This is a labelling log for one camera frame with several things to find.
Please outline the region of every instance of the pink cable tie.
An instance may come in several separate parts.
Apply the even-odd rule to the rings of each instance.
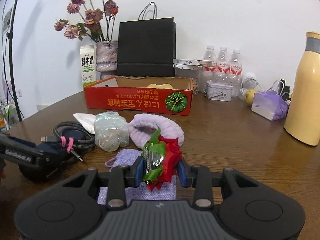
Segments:
[[[65,138],[64,136],[61,136],[60,138],[61,138],[61,145],[62,145],[62,147],[63,147],[63,148],[66,147],[66,143],[67,143],[66,138]]]
[[[70,153],[71,150],[73,150],[73,138],[70,137],[69,138],[69,143],[68,143],[68,148],[67,148],[67,152]]]

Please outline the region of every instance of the bottle label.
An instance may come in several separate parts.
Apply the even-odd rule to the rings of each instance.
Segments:
[[[217,63],[212,62],[212,66],[203,66],[204,71],[216,72],[217,70]]]
[[[242,67],[239,65],[230,64],[230,73],[234,75],[241,75]]]
[[[217,72],[229,73],[230,64],[227,62],[219,62],[217,67]]]

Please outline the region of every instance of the purple burlap pouch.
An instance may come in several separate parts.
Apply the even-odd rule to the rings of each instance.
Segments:
[[[141,155],[141,151],[133,149],[124,149],[120,151],[114,158],[115,162],[112,167],[116,167],[122,164],[132,165],[138,156]],[[150,191],[144,182],[140,183],[137,188],[129,187],[125,189],[127,205],[131,200],[175,200],[176,199],[176,176],[172,177],[171,183],[163,183],[160,190],[154,189]],[[101,187],[98,197],[98,204],[105,205],[107,198],[108,187]]]

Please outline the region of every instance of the screw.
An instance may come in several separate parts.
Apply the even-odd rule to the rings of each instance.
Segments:
[[[209,207],[211,205],[211,201],[209,199],[200,198],[196,201],[196,205],[198,207]]]
[[[124,204],[124,202],[121,199],[118,199],[118,198],[111,199],[108,202],[108,205],[110,207],[121,207],[121,206],[123,206],[123,204]]]

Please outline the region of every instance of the vase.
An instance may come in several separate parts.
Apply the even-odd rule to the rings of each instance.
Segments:
[[[115,71],[117,69],[118,41],[100,41],[96,45],[96,70],[98,72]]]
[[[319,89],[320,34],[308,32],[284,128],[299,141],[312,146],[318,145],[320,139]]]
[[[116,70],[101,72],[100,73],[100,80],[106,79],[106,78],[111,77],[111,76],[116,76],[116,75],[117,75]]]

